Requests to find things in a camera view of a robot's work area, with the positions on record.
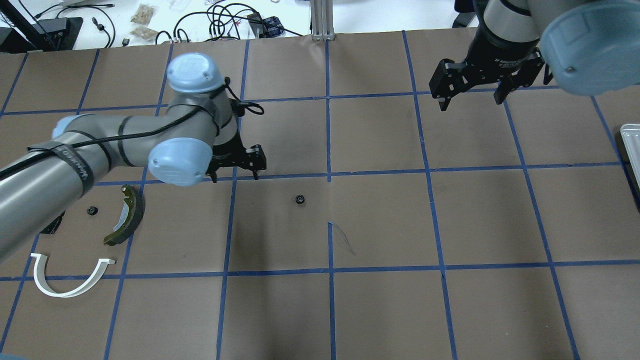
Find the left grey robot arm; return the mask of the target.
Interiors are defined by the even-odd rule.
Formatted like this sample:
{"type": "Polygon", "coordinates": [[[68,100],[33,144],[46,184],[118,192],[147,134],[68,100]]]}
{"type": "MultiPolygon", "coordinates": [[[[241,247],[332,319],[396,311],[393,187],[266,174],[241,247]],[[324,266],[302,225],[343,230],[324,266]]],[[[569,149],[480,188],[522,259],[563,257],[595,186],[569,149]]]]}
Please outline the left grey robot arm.
{"type": "Polygon", "coordinates": [[[222,167],[266,170],[260,145],[247,148],[240,101],[217,62],[199,52],[178,55],[166,69],[174,97],[162,116],[85,113],[58,121],[51,139],[28,147],[1,169],[0,253],[11,257],[88,193],[115,167],[146,167],[163,183],[190,187],[222,167]]]}

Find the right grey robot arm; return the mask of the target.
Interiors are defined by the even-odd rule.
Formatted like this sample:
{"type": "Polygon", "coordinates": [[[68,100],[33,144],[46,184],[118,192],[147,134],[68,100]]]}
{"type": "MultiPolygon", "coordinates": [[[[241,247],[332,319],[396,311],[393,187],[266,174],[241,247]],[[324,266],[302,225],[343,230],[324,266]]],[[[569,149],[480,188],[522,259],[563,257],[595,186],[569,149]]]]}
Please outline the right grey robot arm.
{"type": "Polygon", "coordinates": [[[639,82],[637,0],[457,0],[455,9],[473,9],[478,27],[464,60],[440,60],[430,78],[441,111],[480,85],[497,84],[494,102],[503,104],[541,72],[544,84],[577,96],[639,82]]]}

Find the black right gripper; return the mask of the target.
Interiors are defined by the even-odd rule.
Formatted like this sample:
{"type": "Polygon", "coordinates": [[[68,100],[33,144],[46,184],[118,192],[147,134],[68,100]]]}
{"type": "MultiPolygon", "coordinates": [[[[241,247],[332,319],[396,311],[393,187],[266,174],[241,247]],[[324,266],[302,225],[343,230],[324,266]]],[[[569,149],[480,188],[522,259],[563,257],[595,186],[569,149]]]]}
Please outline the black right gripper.
{"type": "Polygon", "coordinates": [[[541,73],[546,63],[537,47],[539,40],[537,33],[528,41],[507,39],[480,25],[463,60],[439,61],[429,81],[430,95],[445,112],[458,94],[497,84],[494,102],[502,105],[510,93],[530,87],[541,73]]]}

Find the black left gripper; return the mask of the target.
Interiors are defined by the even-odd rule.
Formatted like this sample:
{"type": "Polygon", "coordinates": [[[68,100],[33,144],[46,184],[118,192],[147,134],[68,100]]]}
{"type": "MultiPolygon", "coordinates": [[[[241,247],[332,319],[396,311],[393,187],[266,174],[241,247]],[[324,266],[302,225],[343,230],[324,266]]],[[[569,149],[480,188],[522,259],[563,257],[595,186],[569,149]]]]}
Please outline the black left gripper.
{"type": "Polygon", "coordinates": [[[259,179],[260,171],[267,169],[267,159],[262,145],[256,144],[244,147],[242,137],[235,135],[230,141],[211,148],[212,157],[206,169],[206,175],[211,182],[217,183],[217,171],[224,167],[240,167],[250,171],[254,180],[259,179]]]}

